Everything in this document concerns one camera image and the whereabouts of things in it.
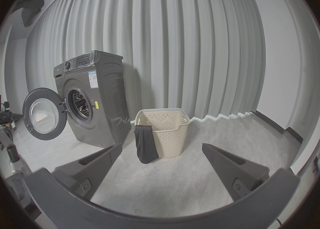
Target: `vent grille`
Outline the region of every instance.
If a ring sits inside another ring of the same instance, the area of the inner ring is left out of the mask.
[[[21,201],[26,195],[26,190],[24,189],[21,180],[18,178],[14,178],[11,180],[11,182],[14,184],[14,187],[16,188],[16,191],[19,195],[19,201]]]

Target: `black cloth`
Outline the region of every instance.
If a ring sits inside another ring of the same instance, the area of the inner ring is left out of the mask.
[[[137,156],[141,163],[148,164],[159,158],[155,148],[152,126],[137,125],[134,127],[134,135],[136,137]]]

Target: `beige laundry basket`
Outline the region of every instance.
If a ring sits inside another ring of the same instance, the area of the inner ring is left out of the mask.
[[[179,108],[141,110],[134,125],[152,126],[159,158],[179,156],[186,139],[190,119]]]

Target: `gray floor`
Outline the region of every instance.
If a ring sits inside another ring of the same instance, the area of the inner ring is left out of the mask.
[[[78,142],[67,124],[62,134],[50,141],[32,137],[18,123],[14,142],[32,171],[55,167],[100,150]],[[140,163],[134,133],[130,131],[124,149],[105,177],[92,202],[127,214],[177,217],[211,211],[232,202],[219,177],[202,153],[202,143],[270,168],[288,168],[300,143],[290,134],[281,135],[253,114],[204,120],[192,119],[183,152],[178,157]],[[10,175],[6,151],[0,153],[0,168]]]

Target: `front-loading washing machine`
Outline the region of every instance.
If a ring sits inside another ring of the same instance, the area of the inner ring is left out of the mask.
[[[38,88],[24,102],[24,123],[38,139],[50,140],[66,121],[77,140],[108,147],[123,143],[131,129],[122,57],[91,51],[54,68],[57,91]]]

